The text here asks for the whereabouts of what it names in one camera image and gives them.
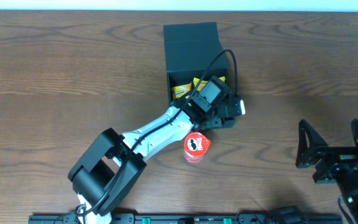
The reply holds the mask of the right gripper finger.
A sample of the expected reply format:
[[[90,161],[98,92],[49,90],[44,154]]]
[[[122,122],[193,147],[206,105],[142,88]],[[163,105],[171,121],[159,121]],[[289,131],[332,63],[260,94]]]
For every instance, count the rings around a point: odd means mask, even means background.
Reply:
[[[299,143],[295,165],[303,169],[315,165],[322,158],[321,150],[328,144],[305,119],[298,123],[298,133]]]
[[[356,147],[358,147],[358,119],[353,119],[351,121],[351,131],[354,143]]]

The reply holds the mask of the yellow orange biscuit packet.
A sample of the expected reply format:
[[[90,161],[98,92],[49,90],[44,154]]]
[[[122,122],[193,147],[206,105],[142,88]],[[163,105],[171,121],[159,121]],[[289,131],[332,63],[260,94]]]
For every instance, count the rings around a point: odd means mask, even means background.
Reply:
[[[207,80],[200,80],[199,78],[193,79],[193,89],[196,91],[201,91],[205,85],[208,83]]]

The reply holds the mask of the small yellow snack packet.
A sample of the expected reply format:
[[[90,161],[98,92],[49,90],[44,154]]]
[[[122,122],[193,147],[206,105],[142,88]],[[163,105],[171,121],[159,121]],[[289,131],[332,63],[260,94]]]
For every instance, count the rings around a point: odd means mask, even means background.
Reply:
[[[171,87],[172,97],[173,99],[180,98],[186,93],[188,93],[191,89],[192,89],[191,83]]]

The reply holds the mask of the yellow chocolate bar wrapper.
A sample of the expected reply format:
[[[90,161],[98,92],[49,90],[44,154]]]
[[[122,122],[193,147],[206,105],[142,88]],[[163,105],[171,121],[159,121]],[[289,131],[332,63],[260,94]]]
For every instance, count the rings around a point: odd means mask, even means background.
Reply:
[[[223,83],[226,83],[226,77],[219,77],[219,80],[221,80]]]

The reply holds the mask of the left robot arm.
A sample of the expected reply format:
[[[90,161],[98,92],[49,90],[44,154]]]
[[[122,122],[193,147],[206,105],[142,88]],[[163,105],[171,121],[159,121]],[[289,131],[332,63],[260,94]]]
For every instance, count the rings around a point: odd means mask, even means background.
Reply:
[[[191,90],[173,100],[166,112],[149,124],[118,134],[103,131],[68,173],[81,200],[74,214],[80,223],[111,221],[109,214],[123,201],[146,167],[148,159],[192,131],[230,128],[245,114],[236,90],[212,77],[201,91]]]

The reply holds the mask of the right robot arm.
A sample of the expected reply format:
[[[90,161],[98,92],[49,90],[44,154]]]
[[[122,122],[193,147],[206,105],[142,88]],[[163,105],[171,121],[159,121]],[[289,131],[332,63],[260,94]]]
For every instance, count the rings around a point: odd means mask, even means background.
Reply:
[[[299,169],[315,167],[316,184],[336,183],[350,213],[343,212],[349,223],[358,223],[358,119],[351,122],[353,146],[331,147],[302,119],[298,123],[298,152],[295,165]]]

